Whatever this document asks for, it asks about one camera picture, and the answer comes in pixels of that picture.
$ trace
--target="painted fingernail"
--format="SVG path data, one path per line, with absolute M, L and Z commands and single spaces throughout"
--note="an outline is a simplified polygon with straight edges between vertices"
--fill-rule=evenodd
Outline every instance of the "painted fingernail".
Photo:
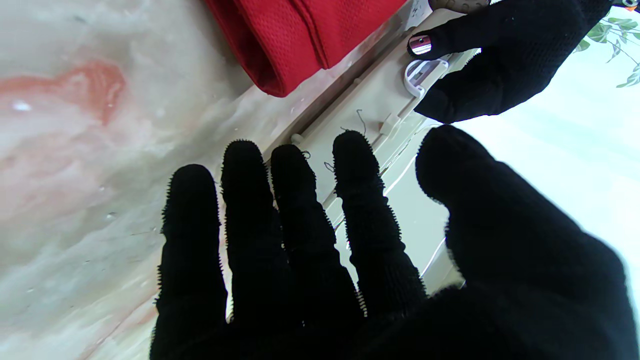
M 421 55 L 431 51 L 431 38 L 429 35 L 420 35 L 409 39 L 409 49 L 416 54 Z

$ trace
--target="red mesh cloth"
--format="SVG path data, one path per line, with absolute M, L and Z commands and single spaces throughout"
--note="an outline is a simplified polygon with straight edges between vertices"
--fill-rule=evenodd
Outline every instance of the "red mesh cloth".
M 405 0 L 206 0 L 238 62 L 284 97 L 337 64 Z

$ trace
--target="marble surface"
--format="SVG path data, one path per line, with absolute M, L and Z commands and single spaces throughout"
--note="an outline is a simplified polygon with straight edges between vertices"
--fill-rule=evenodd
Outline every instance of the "marble surface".
M 0 23 L 3 359 L 147 358 L 170 174 L 271 147 L 399 27 L 278 99 L 200 1 L 10 0 Z

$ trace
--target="black knit glove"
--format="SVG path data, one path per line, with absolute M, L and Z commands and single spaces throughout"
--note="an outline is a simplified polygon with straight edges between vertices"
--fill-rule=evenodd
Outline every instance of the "black knit glove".
M 276 210 L 259 149 L 233 142 L 222 172 L 232 321 L 225 321 L 216 188 L 206 168 L 188 165 L 174 174 L 164 209 L 151 359 L 342 358 L 368 323 L 393 321 L 426 299 L 366 139 L 347 131 L 333 155 L 360 293 L 340 264 L 300 150 L 273 151 Z
M 435 83 L 415 111 L 450 124 L 525 102 L 547 87 L 611 5 L 610 0 L 503 0 L 415 34 L 408 51 L 421 60 L 482 48 L 461 71 Z

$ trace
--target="glove finger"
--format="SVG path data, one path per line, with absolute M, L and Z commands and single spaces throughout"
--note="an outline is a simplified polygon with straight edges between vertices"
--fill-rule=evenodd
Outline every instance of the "glove finger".
M 271 331 L 294 327 L 300 321 L 292 311 L 292 273 L 267 169 L 254 143 L 239 140 L 227 147 L 222 188 L 234 325 Z
M 414 111 L 443 124 L 500 114 L 540 92 L 544 85 L 507 73 L 505 61 L 496 49 L 475 56 L 460 71 L 438 80 Z M 516 88 L 508 88 L 507 79 L 518 79 Z
M 430 130 L 415 159 L 415 173 L 422 191 L 432 199 L 451 206 L 461 186 L 470 179 L 458 176 L 466 164 L 495 160 L 473 137 L 454 126 Z
M 358 272 L 367 316 L 409 312 L 425 299 L 424 285 L 404 253 L 371 146 L 360 133 L 346 131 L 333 143 L 333 158 L 350 260 Z
M 218 202 L 209 171 L 176 171 L 163 211 L 159 313 L 151 358 L 171 352 L 225 323 L 227 290 L 218 254 Z
M 362 321 L 353 281 L 334 247 L 335 232 L 317 201 L 316 175 L 302 152 L 295 145 L 277 147 L 271 175 L 305 326 Z

